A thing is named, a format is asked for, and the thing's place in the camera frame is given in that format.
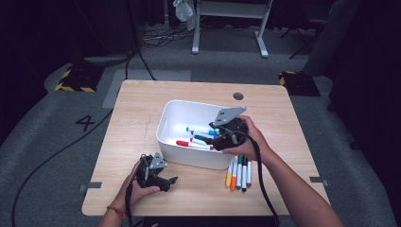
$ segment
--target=desk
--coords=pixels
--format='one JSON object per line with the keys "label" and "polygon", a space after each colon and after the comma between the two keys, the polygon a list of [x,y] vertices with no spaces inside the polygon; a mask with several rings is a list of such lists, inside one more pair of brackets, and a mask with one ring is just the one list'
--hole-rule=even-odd
{"label": "desk", "polygon": [[246,4],[246,3],[230,3],[230,2],[211,2],[198,0],[196,27],[194,34],[194,42],[192,43],[192,53],[198,54],[200,51],[201,38],[201,15],[204,16],[224,16],[239,18],[262,19],[259,31],[255,31],[254,36],[263,58],[269,56],[268,50],[263,41],[263,32],[265,31],[266,22],[268,21],[272,0],[268,0],[266,4]]}
{"label": "desk", "polygon": [[[234,93],[241,93],[244,98],[235,100]],[[284,87],[126,80],[121,86],[91,180],[102,182],[102,185],[88,189],[82,206],[85,215],[103,215],[141,154],[153,155],[159,151],[156,131],[163,109],[172,99],[227,107],[246,106],[248,110],[244,114],[253,119],[271,147],[328,201],[323,184],[309,180],[309,177],[319,177],[319,173]],[[255,162],[253,185],[246,193],[232,192],[225,187],[226,170],[168,163],[159,176],[178,176],[179,179],[168,192],[141,200],[133,210],[136,216],[271,215],[260,190]],[[287,215],[288,210],[265,167],[263,178],[277,214]]]}

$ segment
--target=gray carpet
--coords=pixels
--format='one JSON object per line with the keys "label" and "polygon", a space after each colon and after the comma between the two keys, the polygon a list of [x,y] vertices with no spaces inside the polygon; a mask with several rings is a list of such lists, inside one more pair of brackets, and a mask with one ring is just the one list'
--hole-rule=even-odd
{"label": "gray carpet", "polygon": [[[310,48],[288,59],[302,46],[296,32],[281,39],[284,31],[266,31],[264,40],[270,56],[262,59],[254,30],[206,30],[200,37],[198,55],[191,54],[191,37],[164,47],[143,47],[142,53],[160,80],[173,80],[168,72],[181,72],[177,80],[278,84],[280,71],[302,69]],[[54,91],[67,66],[49,75],[44,85],[48,95],[26,114],[0,148],[0,226],[11,226],[11,206],[24,179],[52,154],[86,133],[77,120],[90,115],[97,124],[110,112],[114,99],[107,100],[107,96],[115,94],[115,84],[125,76],[123,63],[106,68],[96,93]],[[135,78],[146,68],[135,56],[128,69],[129,77]],[[141,79],[150,79],[141,75]],[[316,166],[329,183],[326,191],[334,209],[346,226],[396,226],[383,185],[362,153],[349,148],[352,137],[338,116],[326,110],[331,80],[320,77],[315,81],[322,97],[292,96],[291,101]],[[101,217],[81,213],[84,192],[79,187],[90,182],[109,119],[32,176],[17,203],[17,226],[99,223]],[[280,219],[282,226],[295,226],[288,216]]]}

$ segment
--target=metal bracket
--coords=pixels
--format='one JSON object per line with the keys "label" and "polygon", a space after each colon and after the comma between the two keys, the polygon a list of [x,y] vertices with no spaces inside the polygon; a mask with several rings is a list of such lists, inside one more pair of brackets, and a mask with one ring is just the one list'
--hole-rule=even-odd
{"label": "metal bracket", "polygon": [[223,108],[218,112],[214,126],[221,126],[229,123],[234,118],[244,113],[247,110],[246,107],[236,107],[236,108]]}

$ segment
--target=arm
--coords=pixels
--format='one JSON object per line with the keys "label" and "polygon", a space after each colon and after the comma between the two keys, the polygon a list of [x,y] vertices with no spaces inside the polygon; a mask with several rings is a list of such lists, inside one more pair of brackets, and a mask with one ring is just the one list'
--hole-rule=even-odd
{"label": "arm", "polygon": [[[132,169],[131,174],[123,182],[118,194],[115,196],[113,202],[110,204],[111,207],[116,208],[117,210],[123,212],[124,214],[126,213],[126,209],[125,209],[126,189],[127,189],[128,184],[130,183],[133,173],[135,172],[135,169],[137,167],[139,167],[139,163],[140,162],[137,162],[135,164],[135,166]],[[131,209],[142,198],[144,198],[145,196],[154,194],[158,191],[160,191],[160,188],[158,186],[142,188],[137,181],[134,181],[133,188],[132,188],[132,194],[131,194],[131,200],[130,200]],[[113,226],[119,227],[119,226],[121,226],[122,221],[123,221],[122,218],[118,214],[116,214],[113,209],[107,209],[106,213],[104,214],[103,219],[100,221],[98,227],[113,227]]]}
{"label": "arm", "polygon": [[[298,226],[343,226],[327,201],[294,172],[268,145],[261,131],[248,116],[240,116],[249,128],[249,135],[260,147],[261,161],[269,170],[292,219]],[[256,160],[251,141],[223,152],[243,154]]]}

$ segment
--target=white plastic bin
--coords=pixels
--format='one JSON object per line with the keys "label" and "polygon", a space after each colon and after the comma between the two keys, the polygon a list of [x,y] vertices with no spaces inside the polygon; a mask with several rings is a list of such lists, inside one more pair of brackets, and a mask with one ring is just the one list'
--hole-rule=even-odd
{"label": "white plastic bin", "polygon": [[191,133],[186,130],[188,126],[212,130],[209,123],[216,120],[222,108],[226,107],[192,101],[169,101],[157,129],[157,139],[163,158],[172,163],[189,166],[227,168],[233,159],[231,154],[176,145],[177,140],[189,141],[191,138]]}

